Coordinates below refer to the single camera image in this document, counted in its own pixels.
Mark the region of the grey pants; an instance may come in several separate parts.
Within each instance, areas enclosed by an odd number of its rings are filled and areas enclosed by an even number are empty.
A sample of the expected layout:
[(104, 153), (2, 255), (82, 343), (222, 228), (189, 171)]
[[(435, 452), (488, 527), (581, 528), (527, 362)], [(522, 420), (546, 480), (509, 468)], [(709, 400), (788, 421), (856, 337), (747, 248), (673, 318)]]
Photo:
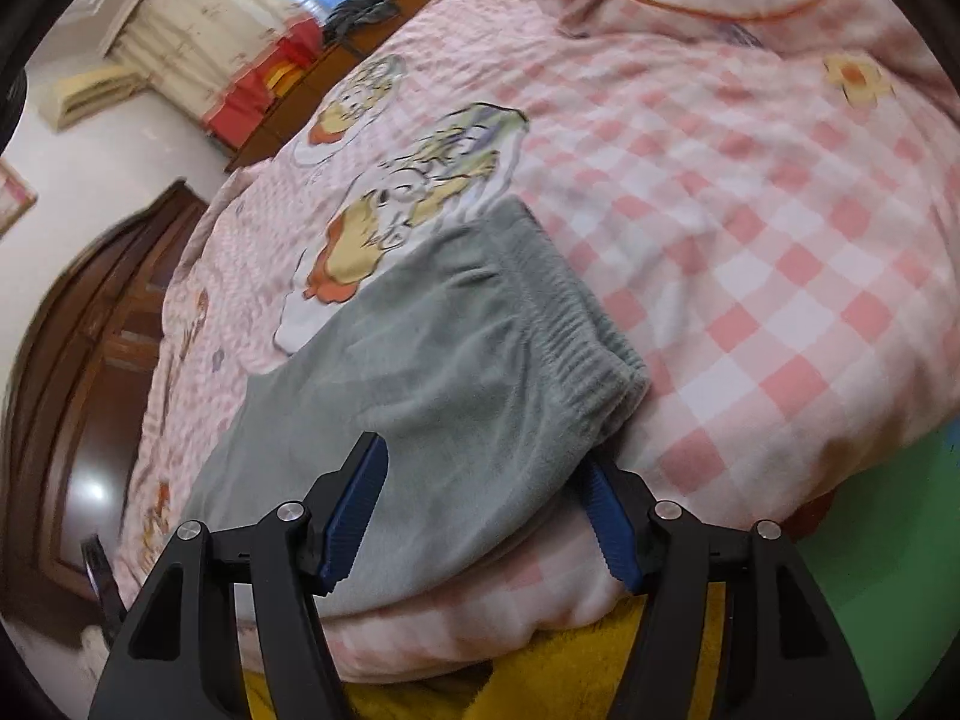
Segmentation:
[(185, 515), (242, 527), (342, 465), (363, 433), (386, 483), (327, 616), (392, 605), (483, 559), (638, 410), (649, 372), (527, 206), (449, 227), (252, 377)]

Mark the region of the green foam floor mat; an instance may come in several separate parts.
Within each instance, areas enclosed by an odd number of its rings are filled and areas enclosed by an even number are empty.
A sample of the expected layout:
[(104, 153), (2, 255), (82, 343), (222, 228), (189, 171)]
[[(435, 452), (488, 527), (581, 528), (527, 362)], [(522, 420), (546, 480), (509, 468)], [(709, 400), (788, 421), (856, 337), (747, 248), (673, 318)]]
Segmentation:
[(958, 424), (844, 481), (799, 543), (878, 718), (910, 704), (958, 637)]

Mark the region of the dark wooden wardrobe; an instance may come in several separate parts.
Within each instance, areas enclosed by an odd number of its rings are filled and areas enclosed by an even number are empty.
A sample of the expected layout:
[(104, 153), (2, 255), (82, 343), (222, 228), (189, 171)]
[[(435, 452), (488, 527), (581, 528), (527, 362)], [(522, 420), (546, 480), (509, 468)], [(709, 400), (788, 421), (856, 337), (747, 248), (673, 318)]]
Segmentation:
[(205, 208), (174, 181), (65, 268), (21, 341), (2, 411), (2, 613), (52, 639), (98, 619), (80, 544), (119, 541), (164, 293)]

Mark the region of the pink checked cartoon quilt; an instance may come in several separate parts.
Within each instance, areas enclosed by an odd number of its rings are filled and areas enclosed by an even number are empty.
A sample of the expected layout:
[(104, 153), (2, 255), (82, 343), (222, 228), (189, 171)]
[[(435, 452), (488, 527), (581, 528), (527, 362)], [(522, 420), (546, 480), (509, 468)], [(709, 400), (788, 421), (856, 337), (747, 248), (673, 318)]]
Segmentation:
[(245, 384), (415, 220), (523, 199), (647, 362), (620, 460), (711, 522), (786, 517), (958, 408), (958, 98), (864, 54), (568, 43), (433, 0), (229, 177), (163, 305), (114, 571), (133, 598)]

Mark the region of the red storage boxes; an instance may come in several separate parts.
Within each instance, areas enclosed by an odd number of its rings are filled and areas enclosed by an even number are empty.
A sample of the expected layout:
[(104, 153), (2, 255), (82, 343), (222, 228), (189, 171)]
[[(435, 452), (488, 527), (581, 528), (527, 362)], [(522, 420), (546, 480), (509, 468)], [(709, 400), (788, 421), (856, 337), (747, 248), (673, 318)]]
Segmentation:
[(322, 28), (311, 15), (286, 21), (270, 32), (267, 43), (254, 52), (236, 55), (228, 83), (217, 102), (202, 117), (206, 132), (231, 149), (240, 149), (262, 122), (268, 109), (293, 89), (319, 59)]

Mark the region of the cream curtain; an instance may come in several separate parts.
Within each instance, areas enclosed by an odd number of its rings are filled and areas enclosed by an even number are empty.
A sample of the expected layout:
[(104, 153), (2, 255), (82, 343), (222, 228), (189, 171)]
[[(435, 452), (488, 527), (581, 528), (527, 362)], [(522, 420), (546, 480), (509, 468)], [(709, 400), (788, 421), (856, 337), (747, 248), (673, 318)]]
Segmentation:
[(107, 57), (135, 68), (148, 86), (201, 121), (228, 83), (236, 55), (262, 49), (270, 32), (306, 15), (295, 0), (140, 0)]

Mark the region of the wooden headboard shelf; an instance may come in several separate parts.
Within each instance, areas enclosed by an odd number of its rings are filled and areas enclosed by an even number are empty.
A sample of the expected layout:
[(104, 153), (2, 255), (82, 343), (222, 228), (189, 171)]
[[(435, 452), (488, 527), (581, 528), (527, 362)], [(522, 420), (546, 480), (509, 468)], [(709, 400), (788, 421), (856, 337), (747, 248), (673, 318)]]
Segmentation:
[(325, 93), (331, 91), (359, 62), (376, 52), (430, 0), (392, 1), (397, 5), (397, 15), (381, 23), (353, 28), (347, 34), (346, 43), (325, 44), (317, 60), (291, 86), (290, 91), (267, 109), (262, 122), (231, 156), (224, 171), (233, 172), (240, 167), (273, 158), (309, 122)]

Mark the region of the dark clothes on shelf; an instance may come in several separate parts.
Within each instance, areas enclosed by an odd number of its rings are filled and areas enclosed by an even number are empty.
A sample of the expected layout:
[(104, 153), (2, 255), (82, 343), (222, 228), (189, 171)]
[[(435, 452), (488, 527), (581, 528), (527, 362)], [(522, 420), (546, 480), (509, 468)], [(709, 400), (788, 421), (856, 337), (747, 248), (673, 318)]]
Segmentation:
[(322, 37), (325, 44), (342, 44), (363, 26), (379, 25), (400, 13), (394, 0), (343, 0), (325, 16)]

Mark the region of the framed wall picture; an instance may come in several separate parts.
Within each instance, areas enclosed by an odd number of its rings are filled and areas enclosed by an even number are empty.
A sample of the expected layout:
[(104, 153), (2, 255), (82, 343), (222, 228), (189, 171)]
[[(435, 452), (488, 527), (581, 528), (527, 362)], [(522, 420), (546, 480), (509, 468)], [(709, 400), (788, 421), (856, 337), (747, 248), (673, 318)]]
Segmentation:
[(36, 205), (37, 193), (7, 161), (0, 160), (0, 238)]

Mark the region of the wall air conditioner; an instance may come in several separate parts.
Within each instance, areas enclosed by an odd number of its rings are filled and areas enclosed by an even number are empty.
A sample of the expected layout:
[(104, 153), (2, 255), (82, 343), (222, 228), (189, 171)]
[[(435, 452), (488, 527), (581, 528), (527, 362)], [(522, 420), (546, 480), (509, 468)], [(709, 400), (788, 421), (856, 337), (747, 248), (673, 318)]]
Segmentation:
[(44, 88), (37, 112), (53, 132), (62, 132), (139, 94), (146, 78), (127, 65), (106, 64), (59, 78)]

